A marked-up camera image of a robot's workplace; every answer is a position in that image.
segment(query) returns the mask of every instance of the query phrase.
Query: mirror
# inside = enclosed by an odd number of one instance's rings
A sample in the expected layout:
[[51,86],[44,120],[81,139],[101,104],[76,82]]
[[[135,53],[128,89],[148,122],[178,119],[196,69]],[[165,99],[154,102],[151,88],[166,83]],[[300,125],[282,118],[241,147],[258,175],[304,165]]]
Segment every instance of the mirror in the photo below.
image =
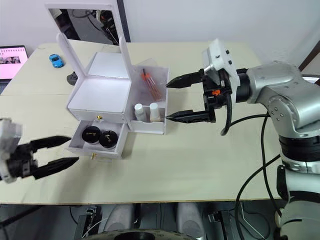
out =
[[89,75],[117,78],[128,76],[121,64],[121,55],[106,54],[120,53],[119,35],[112,11],[49,8],[49,12]]

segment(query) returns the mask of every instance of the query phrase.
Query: blue toy car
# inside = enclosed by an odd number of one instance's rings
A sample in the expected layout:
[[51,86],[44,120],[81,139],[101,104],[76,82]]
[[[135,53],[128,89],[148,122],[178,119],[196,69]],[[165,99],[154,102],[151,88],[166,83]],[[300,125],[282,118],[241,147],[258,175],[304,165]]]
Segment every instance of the blue toy car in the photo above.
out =
[[51,54],[49,56],[49,59],[54,68],[58,69],[65,65],[64,61],[62,61],[61,57],[58,54]]

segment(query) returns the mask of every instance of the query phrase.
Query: white bottle cap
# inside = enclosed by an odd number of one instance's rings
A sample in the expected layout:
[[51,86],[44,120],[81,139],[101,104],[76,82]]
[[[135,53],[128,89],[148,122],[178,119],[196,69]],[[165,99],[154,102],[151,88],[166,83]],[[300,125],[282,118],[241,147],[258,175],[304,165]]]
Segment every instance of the white bottle cap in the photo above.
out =
[[144,107],[141,103],[138,103],[134,106],[134,110],[137,114],[142,114],[144,112]]
[[160,114],[159,114],[159,108],[158,108],[158,104],[153,102],[150,104],[150,118],[159,118]]

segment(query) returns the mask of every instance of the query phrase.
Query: open drawer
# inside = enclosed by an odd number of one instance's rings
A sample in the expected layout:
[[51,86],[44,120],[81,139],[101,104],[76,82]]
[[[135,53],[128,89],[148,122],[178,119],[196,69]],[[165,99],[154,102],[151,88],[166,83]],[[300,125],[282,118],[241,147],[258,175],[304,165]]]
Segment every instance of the open drawer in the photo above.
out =
[[[82,139],[82,133],[89,126],[98,127],[101,132],[107,130],[116,132],[116,134],[118,135],[118,141],[115,148],[108,149],[103,147],[99,143],[90,144],[85,142]],[[97,156],[120,159],[127,139],[128,131],[128,125],[125,123],[81,120],[70,141],[69,146],[67,147],[67,150],[82,156]]]

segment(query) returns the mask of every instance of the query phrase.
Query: white wall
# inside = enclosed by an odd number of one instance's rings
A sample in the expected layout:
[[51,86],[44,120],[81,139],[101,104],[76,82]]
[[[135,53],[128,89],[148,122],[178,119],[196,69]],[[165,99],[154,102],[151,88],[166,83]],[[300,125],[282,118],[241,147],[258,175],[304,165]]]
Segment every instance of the white wall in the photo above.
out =
[[[0,46],[26,45],[30,53],[55,42],[57,30],[44,2],[63,1],[0,0]],[[249,43],[263,62],[299,64],[320,37],[319,0],[124,0],[124,5],[132,42],[221,38]]]

